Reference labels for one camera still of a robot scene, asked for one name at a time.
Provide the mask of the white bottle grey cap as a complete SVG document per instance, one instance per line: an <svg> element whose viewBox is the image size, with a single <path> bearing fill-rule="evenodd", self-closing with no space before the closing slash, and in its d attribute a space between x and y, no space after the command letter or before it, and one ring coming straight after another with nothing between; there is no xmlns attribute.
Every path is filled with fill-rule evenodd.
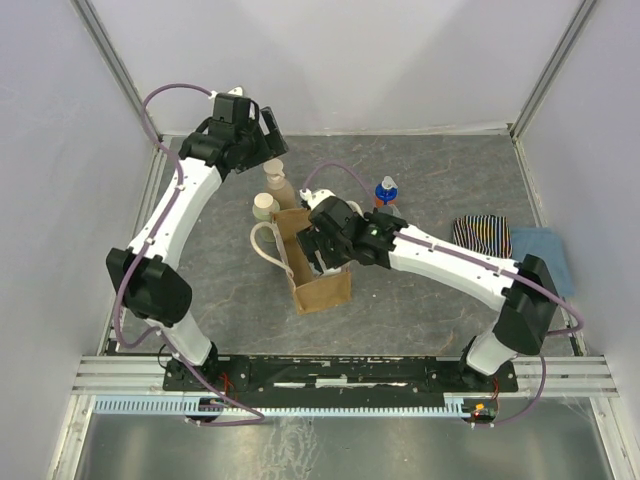
<svg viewBox="0 0 640 480"><path fill-rule="evenodd" d="M347 268L344 266L329 268L322 259L317 259L315 262L311 262L310 267L313 275L318 278L335 276L347 272Z"/></svg>

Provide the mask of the white pump dispenser bottle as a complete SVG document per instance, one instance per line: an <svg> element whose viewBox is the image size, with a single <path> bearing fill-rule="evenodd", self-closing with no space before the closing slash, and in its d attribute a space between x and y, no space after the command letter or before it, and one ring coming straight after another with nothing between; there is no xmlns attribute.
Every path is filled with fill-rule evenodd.
<svg viewBox="0 0 640 480"><path fill-rule="evenodd" d="M295 191L284 173L284 164L278 159L272 159L263 164L266 175L266 191L278 202L281 210L296 207Z"/></svg>

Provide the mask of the brown canvas tote bag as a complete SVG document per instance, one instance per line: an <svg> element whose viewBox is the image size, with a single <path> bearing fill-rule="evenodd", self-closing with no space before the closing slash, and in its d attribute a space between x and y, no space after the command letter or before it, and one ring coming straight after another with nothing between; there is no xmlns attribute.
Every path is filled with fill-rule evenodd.
<svg viewBox="0 0 640 480"><path fill-rule="evenodd" d="M276 212L270 221L255 224L249 234L254 251L284 271L299 315L321 312L352 299L352 277L347 267L336 273L320 274L304 255L297 234L311 226L308 217L308 211L302 208ZM262 229L274 235L277 257L265 253L258 245L256 234Z"/></svg>

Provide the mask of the orange bottle blue cap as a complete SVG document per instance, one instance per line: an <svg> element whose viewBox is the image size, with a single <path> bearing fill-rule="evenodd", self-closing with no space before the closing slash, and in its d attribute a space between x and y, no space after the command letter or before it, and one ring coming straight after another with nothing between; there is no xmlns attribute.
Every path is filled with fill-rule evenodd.
<svg viewBox="0 0 640 480"><path fill-rule="evenodd" d="M391 176L385 176L374 190L375 202L378 208L392 205L398 196L398 185Z"/></svg>

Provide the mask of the clear bottle beige cap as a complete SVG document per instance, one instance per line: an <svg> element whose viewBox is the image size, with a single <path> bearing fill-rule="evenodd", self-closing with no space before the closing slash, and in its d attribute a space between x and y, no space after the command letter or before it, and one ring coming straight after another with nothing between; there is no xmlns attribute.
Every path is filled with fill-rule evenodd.
<svg viewBox="0 0 640 480"><path fill-rule="evenodd" d="M278 201L266 192L258 193L253 199L252 213L255 223L273 222L273 215L280 210Z"/></svg>

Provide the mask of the clear bottle grey cap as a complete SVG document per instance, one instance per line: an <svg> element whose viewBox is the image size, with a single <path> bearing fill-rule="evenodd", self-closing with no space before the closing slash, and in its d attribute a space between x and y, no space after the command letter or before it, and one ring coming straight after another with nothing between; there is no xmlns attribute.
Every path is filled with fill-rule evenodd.
<svg viewBox="0 0 640 480"><path fill-rule="evenodd" d="M399 208L395 204L383 205L383 206L381 206L379 208L379 211L381 213L385 213L385 214L388 214L388 215L391 215L391 216L394 216L394 217L397 217L397 218L401 218L402 217L402 215L401 215L401 213L399 211Z"/></svg>

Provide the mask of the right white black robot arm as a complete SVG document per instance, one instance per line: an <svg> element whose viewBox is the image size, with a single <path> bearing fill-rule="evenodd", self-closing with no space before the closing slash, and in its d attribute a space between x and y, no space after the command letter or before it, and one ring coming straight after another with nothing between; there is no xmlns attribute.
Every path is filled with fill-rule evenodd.
<svg viewBox="0 0 640 480"><path fill-rule="evenodd" d="M297 233L297 242L317 271L356 262L408 272L461 291L496 312L496 320L471 340L457 367L466 389L481 390L506 362L540 353L558 295L541 258L482 255L399 217L378 210L360 214L327 189L303 189L300 197L310 225Z"/></svg>

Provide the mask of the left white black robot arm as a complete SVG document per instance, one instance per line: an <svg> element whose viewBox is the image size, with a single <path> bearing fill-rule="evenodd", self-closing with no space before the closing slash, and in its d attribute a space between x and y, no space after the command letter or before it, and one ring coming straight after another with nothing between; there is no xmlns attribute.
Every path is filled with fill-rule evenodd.
<svg viewBox="0 0 640 480"><path fill-rule="evenodd" d="M126 348L122 315L144 320L188 363L186 378L199 390L215 387L217 350L190 311L193 291L178 273L186 240L204 206L227 176L242 173L288 151L272 109L233 93L215 93L213 110L178 151L174 175L151 217L124 249L112 249L106 266L116 291L112 322Z"/></svg>

